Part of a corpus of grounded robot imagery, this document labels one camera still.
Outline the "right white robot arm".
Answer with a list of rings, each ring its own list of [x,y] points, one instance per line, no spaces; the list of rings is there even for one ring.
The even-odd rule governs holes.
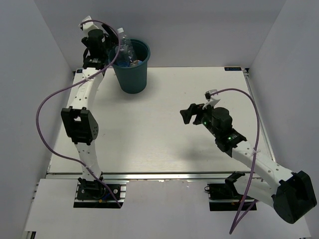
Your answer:
[[[233,128],[229,110],[191,104],[180,114],[184,124],[189,124],[195,116],[193,124],[203,125],[215,137],[222,152],[261,177],[252,180],[248,196],[272,207],[285,222],[295,223],[317,205],[310,176],[303,171],[293,172],[256,152],[246,137]]]

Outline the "blue label crushed bottle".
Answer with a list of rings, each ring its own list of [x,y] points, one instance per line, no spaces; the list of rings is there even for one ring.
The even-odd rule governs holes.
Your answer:
[[[119,54],[116,59],[116,64],[120,67],[133,67],[138,64],[138,60],[129,54]]]

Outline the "clear plastic bottle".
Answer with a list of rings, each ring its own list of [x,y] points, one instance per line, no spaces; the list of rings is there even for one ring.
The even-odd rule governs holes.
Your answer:
[[[116,47],[116,51],[119,50],[119,54],[129,54],[129,55],[134,56],[137,59],[137,56],[135,54],[131,40],[124,33],[124,29],[118,28],[117,32],[118,32],[118,36],[120,38],[120,41],[119,41],[120,46]]]

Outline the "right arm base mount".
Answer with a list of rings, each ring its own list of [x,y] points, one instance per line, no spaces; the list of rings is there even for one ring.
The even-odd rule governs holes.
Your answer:
[[[235,212],[242,202],[243,193],[238,193],[234,183],[245,173],[234,172],[227,178],[210,178],[204,191],[208,194],[211,212]]]

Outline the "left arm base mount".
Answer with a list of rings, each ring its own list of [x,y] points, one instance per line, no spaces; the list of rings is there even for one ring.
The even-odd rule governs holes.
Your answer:
[[[109,190],[97,180],[78,178],[73,208],[119,209],[124,203],[124,185],[108,184]]]

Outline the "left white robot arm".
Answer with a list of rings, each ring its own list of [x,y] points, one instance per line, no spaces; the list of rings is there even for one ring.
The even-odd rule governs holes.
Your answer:
[[[102,179],[95,149],[99,126],[91,108],[104,78],[104,68],[108,65],[109,39],[92,21],[85,20],[81,28],[86,34],[82,38],[86,51],[82,70],[77,76],[81,75],[85,82],[79,84],[71,104],[61,110],[61,117],[66,134],[74,143],[82,164],[82,177],[79,182],[89,185],[88,193],[99,199],[105,194],[105,186],[97,181]]]

